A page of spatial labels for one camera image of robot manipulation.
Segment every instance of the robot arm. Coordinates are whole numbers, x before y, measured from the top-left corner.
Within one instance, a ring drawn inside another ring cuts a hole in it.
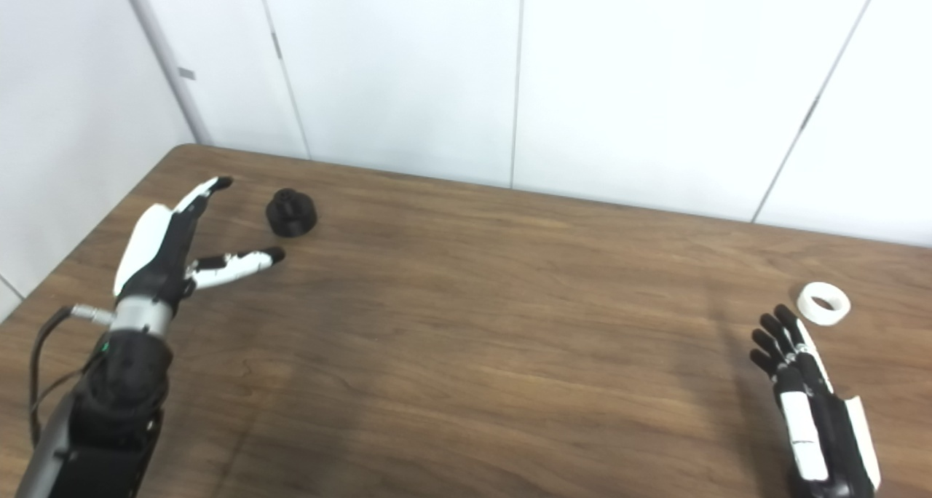
[[[780,305],[751,337],[755,362],[773,382],[796,464],[801,498],[872,498],[880,468],[860,398],[835,395],[802,321]]]
[[[179,303],[198,288],[232,282],[284,259],[284,251],[273,247],[186,265],[197,219],[210,195],[232,181],[210,179],[174,209],[156,204],[146,210],[117,269],[114,312],[63,308],[42,326],[30,368],[30,422],[36,450],[17,498],[135,495],[159,438],[167,368],[173,358],[165,336]],[[44,339],[70,316],[108,328],[43,431],[36,412],[38,359]]]

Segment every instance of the white ring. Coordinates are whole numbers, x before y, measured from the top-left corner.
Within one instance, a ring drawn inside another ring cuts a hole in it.
[[[828,302],[831,309],[816,303],[816,298]],[[851,300],[848,296],[831,283],[812,282],[802,287],[799,293],[799,299],[796,300],[796,307],[802,312],[806,319],[816,325],[835,325],[841,322],[851,310]]]

